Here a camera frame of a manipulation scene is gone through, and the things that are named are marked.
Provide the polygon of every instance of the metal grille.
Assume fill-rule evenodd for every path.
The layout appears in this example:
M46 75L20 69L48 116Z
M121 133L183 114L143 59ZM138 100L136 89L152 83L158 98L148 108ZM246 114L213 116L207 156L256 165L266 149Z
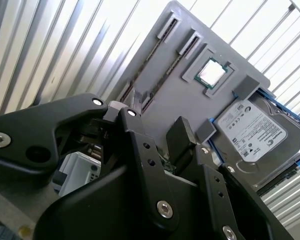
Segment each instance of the metal grille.
M180 2L268 77L277 99L300 115L300 0ZM107 100L167 3L0 0L0 115L84 92ZM292 181L265 200L286 227L298 222L300 208L277 209L298 186ZM293 206L300 206L300 191L293 196Z
M262 200L267 204L283 226L291 229L300 223L300 171L266 194Z

